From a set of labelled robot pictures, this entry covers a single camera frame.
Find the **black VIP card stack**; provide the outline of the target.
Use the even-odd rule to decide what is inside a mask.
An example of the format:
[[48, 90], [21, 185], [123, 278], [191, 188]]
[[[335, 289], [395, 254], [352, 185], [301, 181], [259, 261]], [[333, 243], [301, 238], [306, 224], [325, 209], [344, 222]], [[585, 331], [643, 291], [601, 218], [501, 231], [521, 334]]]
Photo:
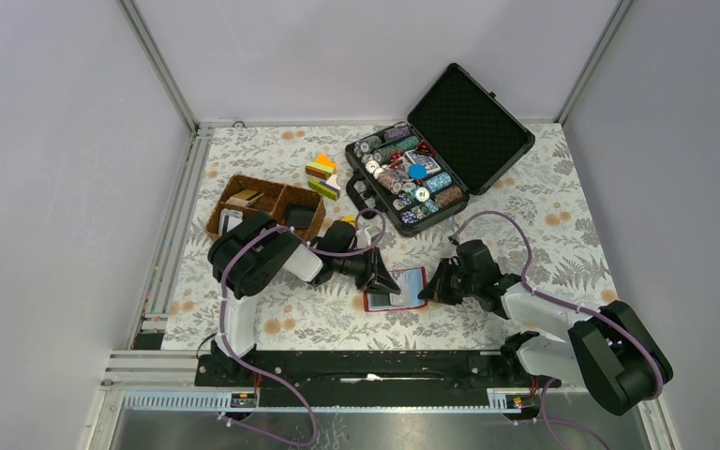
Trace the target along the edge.
[[307, 230], [315, 218], [315, 214], [314, 207], [290, 203], [285, 209], [283, 224], [290, 228]]

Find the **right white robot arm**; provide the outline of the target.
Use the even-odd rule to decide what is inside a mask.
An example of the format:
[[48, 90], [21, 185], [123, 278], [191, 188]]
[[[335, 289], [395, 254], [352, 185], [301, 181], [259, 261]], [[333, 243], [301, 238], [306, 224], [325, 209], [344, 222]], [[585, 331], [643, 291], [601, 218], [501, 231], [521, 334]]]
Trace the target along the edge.
[[532, 323], [534, 330], [507, 337], [500, 372], [514, 386], [534, 376], [585, 388], [607, 412], [622, 415], [659, 396], [673, 368], [636, 312], [622, 301], [589, 309], [528, 286], [505, 274], [479, 240], [443, 258], [418, 294], [458, 305], [467, 298], [496, 316]]

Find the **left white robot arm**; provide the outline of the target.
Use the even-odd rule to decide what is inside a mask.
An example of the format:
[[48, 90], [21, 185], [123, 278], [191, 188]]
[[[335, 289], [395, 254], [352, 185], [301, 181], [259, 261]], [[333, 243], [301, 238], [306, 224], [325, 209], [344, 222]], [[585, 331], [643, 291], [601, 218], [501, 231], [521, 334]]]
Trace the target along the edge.
[[361, 292], [399, 294], [401, 289], [377, 247], [382, 236], [338, 220], [324, 235], [306, 242], [266, 213], [245, 219], [222, 234], [207, 254], [222, 293], [218, 329], [211, 344], [217, 373], [232, 385], [243, 384], [252, 376], [254, 363], [248, 353], [256, 346], [257, 295], [281, 271], [311, 287], [340, 274], [352, 278]]

